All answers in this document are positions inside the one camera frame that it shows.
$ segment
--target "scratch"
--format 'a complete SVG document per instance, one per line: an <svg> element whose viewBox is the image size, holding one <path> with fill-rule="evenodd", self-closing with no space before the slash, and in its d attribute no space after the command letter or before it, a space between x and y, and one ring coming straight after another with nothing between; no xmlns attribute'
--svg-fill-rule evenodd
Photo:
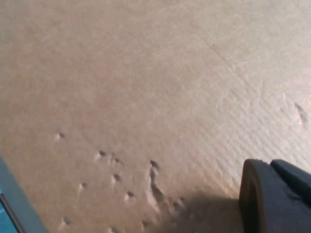
<svg viewBox="0 0 311 233"><path fill-rule="evenodd" d="M308 114L306 113L306 111L298 104L298 103L294 103L299 115L300 115L300 118L301 118L301 123L303 125L306 125L308 123Z"/></svg>

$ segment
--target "blue edge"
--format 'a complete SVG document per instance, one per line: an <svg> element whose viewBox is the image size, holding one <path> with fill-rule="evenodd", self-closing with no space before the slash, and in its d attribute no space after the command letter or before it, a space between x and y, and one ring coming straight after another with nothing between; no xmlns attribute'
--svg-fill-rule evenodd
<svg viewBox="0 0 311 233"><path fill-rule="evenodd" d="M49 233L40 217L29 203L23 190L16 182L12 173L0 156L0 193L3 193L9 202L16 217L27 233ZM17 233L9 216L0 203L0 233Z"/></svg>

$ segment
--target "corrugated texture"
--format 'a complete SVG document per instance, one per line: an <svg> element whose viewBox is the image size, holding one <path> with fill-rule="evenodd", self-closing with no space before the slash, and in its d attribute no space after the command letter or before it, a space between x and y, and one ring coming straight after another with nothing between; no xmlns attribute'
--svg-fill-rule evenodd
<svg viewBox="0 0 311 233"><path fill-rule="evenodd" d="M1 1L0 151L50 232L164 232L180 197L236 216L246 158L310 172L310 10Z"/></svg>

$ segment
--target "brown cardboard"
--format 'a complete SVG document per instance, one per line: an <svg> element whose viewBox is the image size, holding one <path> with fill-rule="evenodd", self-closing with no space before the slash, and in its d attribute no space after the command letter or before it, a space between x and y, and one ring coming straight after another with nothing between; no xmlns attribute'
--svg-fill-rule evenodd
<svg viewBox="0 0 311 233"><path fill-rule="evenodd" d="M0 151L44 225L242 232L246 158L311 171L310 10L1 1Z"/></svg>

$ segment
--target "black plastic object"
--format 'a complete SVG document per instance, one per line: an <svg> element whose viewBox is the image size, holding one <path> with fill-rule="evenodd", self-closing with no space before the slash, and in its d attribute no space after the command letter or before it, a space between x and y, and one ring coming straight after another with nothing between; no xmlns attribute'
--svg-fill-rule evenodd
<svg viewBox="0 0 311 233"><path fill-rule="evenodd" d="M311 233L311 175L283 160L246 160L239 203L245 233Z"/></svg>

